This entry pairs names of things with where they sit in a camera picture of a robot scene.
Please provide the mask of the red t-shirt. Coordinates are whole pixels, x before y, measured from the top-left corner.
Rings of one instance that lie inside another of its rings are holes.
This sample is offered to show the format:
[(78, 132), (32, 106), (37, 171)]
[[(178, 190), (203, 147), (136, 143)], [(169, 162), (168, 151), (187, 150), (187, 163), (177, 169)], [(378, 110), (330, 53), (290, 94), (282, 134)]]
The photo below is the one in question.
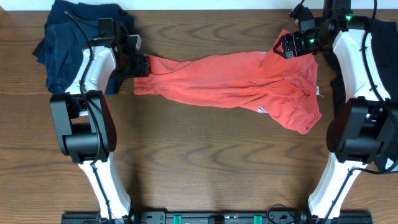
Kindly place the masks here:
[(150, 74), (134, 79), (136, 95), (162, 95), (196, 106), (245, 108), (307, 134), (321, 118), (318, 64), (312, 55), (284, 59), (272, 50), (179, 62), (149, 56)]

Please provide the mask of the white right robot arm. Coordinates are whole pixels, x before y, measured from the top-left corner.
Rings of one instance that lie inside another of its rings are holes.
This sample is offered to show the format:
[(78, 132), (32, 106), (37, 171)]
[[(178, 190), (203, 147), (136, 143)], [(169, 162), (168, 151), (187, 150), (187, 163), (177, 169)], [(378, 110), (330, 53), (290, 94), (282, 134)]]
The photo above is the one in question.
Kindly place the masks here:
[(378, 69), (392, 54), (382, 45), (391, 35), (378, 31), (375, 19), (351, 11), (322, 17), (296, 16), (299, 31), (283, 35), (274, 52), (287, 59), (324, 52), (333, 55), (345, 96), (326, 133), (329, 158), (307, 207), (295, 223), (371, 223), (369, 212), (343, 211), (341, 206), (355, 179), (376, 165), (374, 173), (397, 171), (397, 100)]

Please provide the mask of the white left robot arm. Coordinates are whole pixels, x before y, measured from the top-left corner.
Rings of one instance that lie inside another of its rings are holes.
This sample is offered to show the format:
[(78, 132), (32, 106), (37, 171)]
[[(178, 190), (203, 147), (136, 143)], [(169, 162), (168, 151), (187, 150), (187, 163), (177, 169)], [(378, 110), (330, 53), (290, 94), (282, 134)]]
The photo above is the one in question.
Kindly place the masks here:
[(116, 127), (104, 94), (114, 72), (147, 76), (148, 58), (137, 53), (140, 47), (139, 35), (90, 39), (74, 81), (50, 99), (60, 150), (85, 173), (99, 203), (97, 215), (66, 214), (63, 223), (139, 222), (114, 160)]

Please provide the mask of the folded navy blue clothes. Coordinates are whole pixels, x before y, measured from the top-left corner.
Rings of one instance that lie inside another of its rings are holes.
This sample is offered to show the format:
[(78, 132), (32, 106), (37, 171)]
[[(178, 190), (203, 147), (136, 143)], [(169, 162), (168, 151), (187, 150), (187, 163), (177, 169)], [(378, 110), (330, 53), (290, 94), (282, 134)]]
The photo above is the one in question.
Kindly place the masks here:
[(64, 93), (72, 84), (83, 61), (83, 35), (97, 36), (98, 20), (109, 17), (121, 22), (132, 34), (135, 18), (117, 4), (54, 2), (44, 25), (44, 39), (32, 53), (46, 67), (49, 92)]

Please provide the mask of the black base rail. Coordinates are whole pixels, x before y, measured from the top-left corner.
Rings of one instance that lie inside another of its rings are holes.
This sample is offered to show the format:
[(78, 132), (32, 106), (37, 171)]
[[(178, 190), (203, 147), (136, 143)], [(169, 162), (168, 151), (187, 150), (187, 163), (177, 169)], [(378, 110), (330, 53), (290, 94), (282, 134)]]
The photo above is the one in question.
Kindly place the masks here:
[[(372, 224), (370, 212), (341, 212), (338, 218), (323, 222), (316, 216), (310, 216), (306, 210), (295, 211), (288, 208), (270, 208), (265, 213), (176, 213), (161, 211), (146, 211), (138, 215), (122, 218), (112, 218), (111, 223), (138, 224), (301, 224), (301, 223), (342, 223), (342, 224)], [(100, 213), (66, 213), (61, 217), (62, 224), (109, 223)]]

